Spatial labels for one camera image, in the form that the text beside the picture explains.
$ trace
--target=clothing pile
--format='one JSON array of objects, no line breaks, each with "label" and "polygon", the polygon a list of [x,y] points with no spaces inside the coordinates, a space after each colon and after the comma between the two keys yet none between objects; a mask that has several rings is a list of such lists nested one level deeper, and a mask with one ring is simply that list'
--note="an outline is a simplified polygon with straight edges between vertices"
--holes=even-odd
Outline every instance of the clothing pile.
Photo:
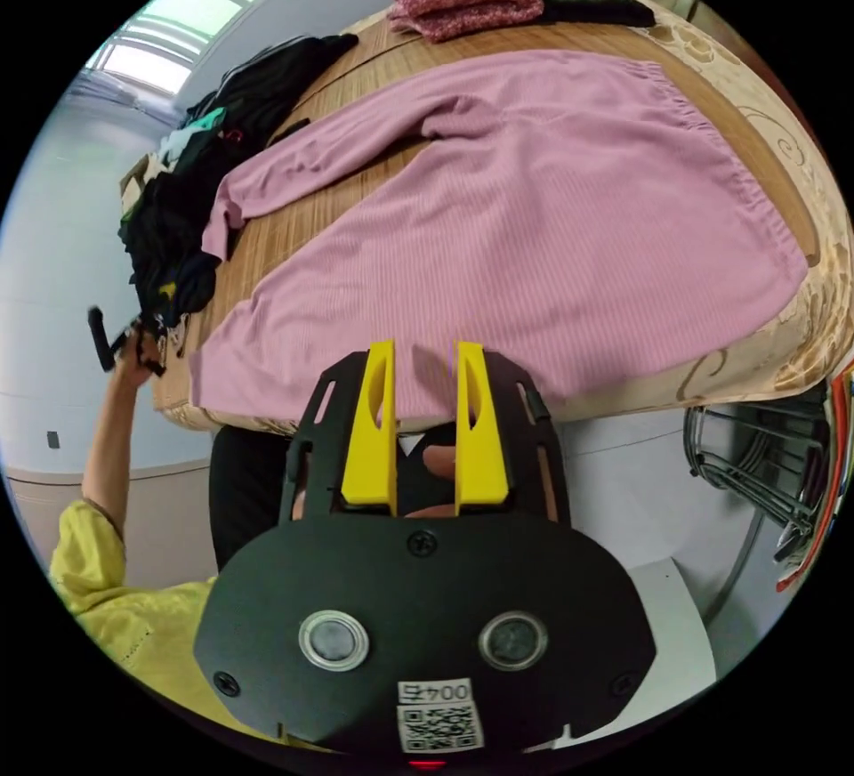
[{"label": "clothing pile", "polygon": [[393,31],[412,30],[432,44],[535,20],[599,22],[648,28],[655,15],[635,0],[394,0]]},{"label": "clothing pile", "polygon": [[298,37],[255,55],[227,73],[159,152],[125,178],[123,191],[133,178],[139,195],[118,236],[131,257],[130,282],[147,330],[162,335],[213,297],[215,269],[230,247],[217,256],[202,251],[202,232],[222,178],[266,148],[312,82],[357,42],[354,35]]},{"label": "clothing pile", "polygon": [[530,22],[543,0],[395,0],[388,13],[392,30],[412,29],[439,44],[472,31]]}]

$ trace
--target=screw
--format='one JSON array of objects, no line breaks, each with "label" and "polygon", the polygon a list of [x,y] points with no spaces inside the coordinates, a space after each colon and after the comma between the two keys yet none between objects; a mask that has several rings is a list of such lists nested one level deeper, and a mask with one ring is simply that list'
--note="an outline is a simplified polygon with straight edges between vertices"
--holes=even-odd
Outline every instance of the screw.
[{"label": "screw", "polygon": [[618,675],[611,682],[611,695],[617,696],[618,698],[622,698],[623,696],[628,696],[634,690],[634,686],[637,683],[637,673],[634,672],[626,672],[622,675]]},{"label": "screw", "polygon": [[227,672],[214,672],[213,685],[223,696],[240,695],[240,685]]},{"label": "screw", "polygon": [[436,541],[436,537],[426,529],[417,529],[407,539],[407,548],[413,556],[430,556],[437,547],[439,542]]}]

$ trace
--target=sticker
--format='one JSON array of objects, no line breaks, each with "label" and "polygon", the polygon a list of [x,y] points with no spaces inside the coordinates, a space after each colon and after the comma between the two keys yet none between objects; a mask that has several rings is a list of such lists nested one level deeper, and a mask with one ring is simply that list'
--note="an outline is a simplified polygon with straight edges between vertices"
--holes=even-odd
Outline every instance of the sticker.
[{"label": "sticker", "polygon": [[464,752],[483,747],[471,680],[398,684],[398,732],[404,752]]},{"label": "sticker", "polygon": [[471,701],[471,680],[454,678],[451,681],[401,681],[398,683],[398,702],[401,705],[432,705],[441,702]]}]

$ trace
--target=person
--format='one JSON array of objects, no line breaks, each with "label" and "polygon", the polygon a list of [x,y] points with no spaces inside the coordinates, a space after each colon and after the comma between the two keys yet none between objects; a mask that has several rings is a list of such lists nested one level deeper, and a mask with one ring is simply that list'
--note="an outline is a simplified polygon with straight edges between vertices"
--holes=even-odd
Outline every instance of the person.
[{"label": "person", "polygon": [[[141,359],[157,359],[153,339],[131,333],[101,407],[84,470],[82,499],[60,516],[50,578],[87,634],[137,681],[216,723],[271,740],[231,716],[193,658],[199,620],[216,578],[159,590],[125,585],[123,536],[133,413],[138,391],[150,376],[137,360],[140,340]],[[403,473],[409,485],[421,489],[421,503],[410,500],[403,505],[401,501],[400,514],[453,514],[453,432],[453,425],[446,424],[428,432],[408,456],[399,452],[399,476]],[[209,479],[217,570],[222,571],[241,547],[277,525],[289,442],[282,435],[233,426],[217,432]],[[302,518],[304,496],[302,490],[294,501],[294,519]],[[296,739],[284,742],[313,748]]]}]

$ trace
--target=qr code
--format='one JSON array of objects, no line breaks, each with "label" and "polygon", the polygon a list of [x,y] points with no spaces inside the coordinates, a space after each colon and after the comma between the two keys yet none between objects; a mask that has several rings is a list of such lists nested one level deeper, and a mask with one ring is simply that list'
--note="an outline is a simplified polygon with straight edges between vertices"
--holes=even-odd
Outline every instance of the qr code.
[{"label": "qr code", "polygon": [[405,752],[457,752],[483,746],[474,702],[398,707],[398,726]]}]

